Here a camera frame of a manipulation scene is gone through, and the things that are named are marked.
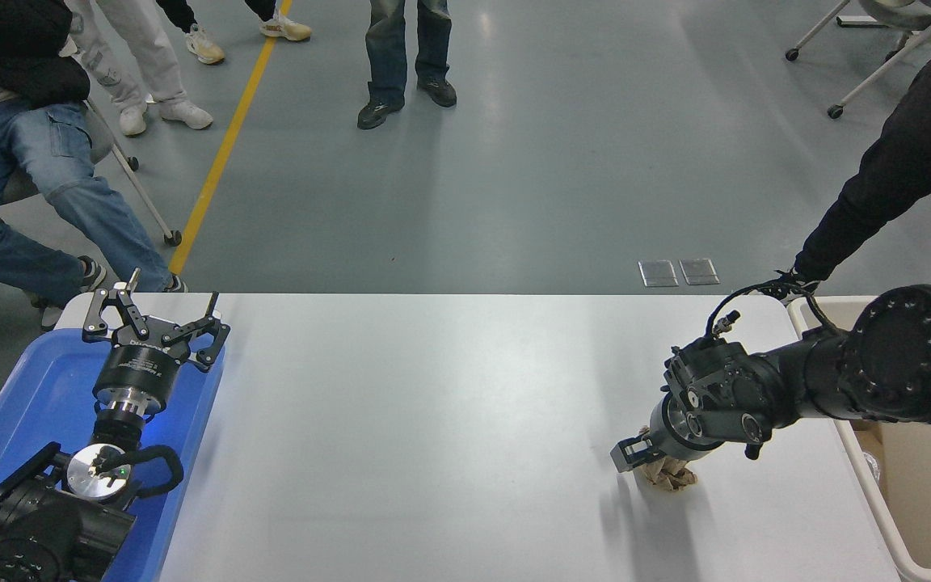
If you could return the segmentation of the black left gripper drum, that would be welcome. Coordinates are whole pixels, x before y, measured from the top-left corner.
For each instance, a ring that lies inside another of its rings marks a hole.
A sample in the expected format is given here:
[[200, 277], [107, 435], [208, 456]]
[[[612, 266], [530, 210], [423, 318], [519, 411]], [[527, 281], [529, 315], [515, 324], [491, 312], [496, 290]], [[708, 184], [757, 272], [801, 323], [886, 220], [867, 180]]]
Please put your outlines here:
[[166, 407], [181, 364], [191, 354], [189, 339], [162, 345], [162, 335], [139, 339], [130, 329], [116, 329], [113, 347], [93, 387], [104, 405], [135, 402], [140, 407]]

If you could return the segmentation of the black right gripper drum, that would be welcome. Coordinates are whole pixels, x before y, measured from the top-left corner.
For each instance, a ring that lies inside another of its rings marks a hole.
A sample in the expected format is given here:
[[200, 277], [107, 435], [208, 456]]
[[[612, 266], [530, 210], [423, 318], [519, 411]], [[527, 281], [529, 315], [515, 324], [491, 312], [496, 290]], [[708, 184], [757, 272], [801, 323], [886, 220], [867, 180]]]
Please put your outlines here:
[[696, 436], [687, 424], [686, 414], [672, 394], [664, 395], [651, 412], [649, 440], [666, 457], [695, 461], [717, 449], [719, 442]]

